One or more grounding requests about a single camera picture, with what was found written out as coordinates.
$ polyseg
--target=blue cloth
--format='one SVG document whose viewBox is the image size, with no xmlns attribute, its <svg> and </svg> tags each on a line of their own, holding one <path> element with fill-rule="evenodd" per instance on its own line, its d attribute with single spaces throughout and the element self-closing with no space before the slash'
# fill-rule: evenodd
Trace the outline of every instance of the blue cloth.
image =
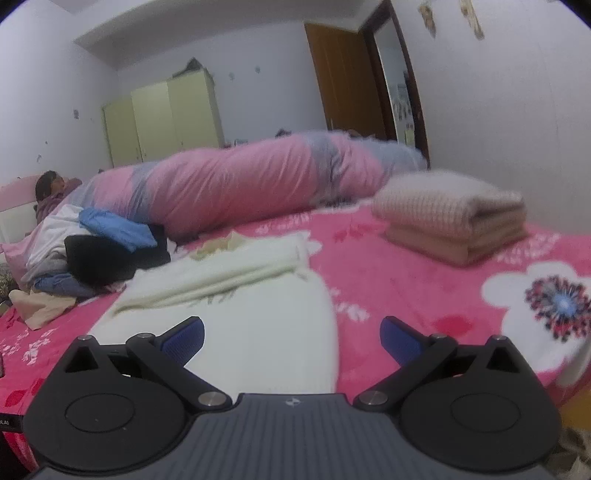
<svg viewBox="0 0 591 480">
<path fill-rule="evenodd" d="M 35 280 L 36 290 L 51 295 L 90 299 L 98 294 L 93 288 L 84 285 L 72 277 L 69 273 L 44 275 Z"/>
<path fill-rule="evenodd" d="M 85 208 L 80 212 L 78 221 L 91 233 L 110 238 L 130 252 L 158 245 L 148 225 L 126 220 L 107 210 Z"/>
</svg>

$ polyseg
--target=yellow wardrobe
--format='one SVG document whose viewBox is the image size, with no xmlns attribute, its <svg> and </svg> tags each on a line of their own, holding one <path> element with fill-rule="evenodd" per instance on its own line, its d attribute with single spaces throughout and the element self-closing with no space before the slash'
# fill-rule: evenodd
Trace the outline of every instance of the yellow wardrobe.
<svg viewBox="0 0 591 480">
<path fill-rule="evenodd" d="M 205 69 L 134 90 L 105 105 L 103 113 L 114 167 L 224 144 L 213 80 Z"/>
</svg>

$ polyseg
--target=rolled comforter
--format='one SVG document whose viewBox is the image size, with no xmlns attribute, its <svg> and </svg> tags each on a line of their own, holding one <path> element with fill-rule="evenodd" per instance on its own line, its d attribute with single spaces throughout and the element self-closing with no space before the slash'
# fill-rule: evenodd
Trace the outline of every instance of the rolled comforter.
<svg viewBox="0 0 591 480">
<path fill-rule="evenodd" d="M 307 209 L 338 198 L 373 196 L 397 174 L 426 168 L 415 149 L 397 142 L 309 132 L 225 150 L 199 148 L 94 176 L 64 205 L 110 210 L 138 223 L 163 225 L 182 241 L 220 226 Z M 43 222 L 17 244 L 3 245 L 19 281 L 47 238 Z"/>
</svg>

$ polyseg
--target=circular pad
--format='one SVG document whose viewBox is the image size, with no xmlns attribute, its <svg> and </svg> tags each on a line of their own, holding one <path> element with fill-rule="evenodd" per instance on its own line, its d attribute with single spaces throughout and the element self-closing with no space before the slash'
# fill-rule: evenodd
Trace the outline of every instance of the circular pad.
<svg viewBox="0 0 591 480">
<path fill-rule="evenodd" d="M 27 411 L 27 440 L 40 460 L 67 471 L 125 472 L 151 463 L 182 432 L 183 404 L 167 388 L 123 375 L 78 375 L 40 392 L 46 400 L 36 398 Z"/>
<path fill-rule="evenodd" d="M 105 433 L 127 425 L 134 411 L 133 402 L 121 395 L 95 394 L 74 401 L 66 418 L 83 432 Z"/>
<path fill-rule="evenodd" d="M 489 371 L 419 387 L 402 404 L 400 426 L 415 447 L 440 462 L 497 473 L 549 454 L 560 416 L 540 384 Z"/>
</svg>

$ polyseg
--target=door frame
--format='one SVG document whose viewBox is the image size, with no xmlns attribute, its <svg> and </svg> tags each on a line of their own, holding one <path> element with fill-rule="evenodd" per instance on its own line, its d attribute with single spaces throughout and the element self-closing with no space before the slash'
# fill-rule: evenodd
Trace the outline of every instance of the door frame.
<svg viewBox="0 0 591 480">
<path fill-rule="evenodd" d="M 375 83 L 378 87 L 379 102 L 382 107 L 382 116 L 384 117 L 386 134 L 389 140 L 397 140 L 394 114 L 392 113 L 388 86 L 386 84 L 384 69 L 382 67 L 382 61 L 379 58 L 378 46 L 375 42 L 374 34 L 389 20 L 394 22 L 394 27 L 396 29 L 396 33 L 398 34 L 400 46 L 402 47 L 402 55 L 404 56 L 404 61 L 408 71 L 408 97 L 410 100 L 411 109 L 413 110 L 415 146 L 427 159 L 427 165 L 430 167 L 431 162 L 429 159 L 427 131 L 425 129 L 421 99 L 420 95 L 418 94 L 417 79 L 414 76 L 413 65 L 410 62 L 410 55 L 408 54 L 408 48 L 406 42 L 404 41 L 400 22 L 398 21 L 396 11 L 394 10 L 394 6 L 390 0 L 382 0 L 382 2 L 359 29 L 359 33 L 363 35 L 369 51 L 369 59 L 371 61 Z"/>
</svg>

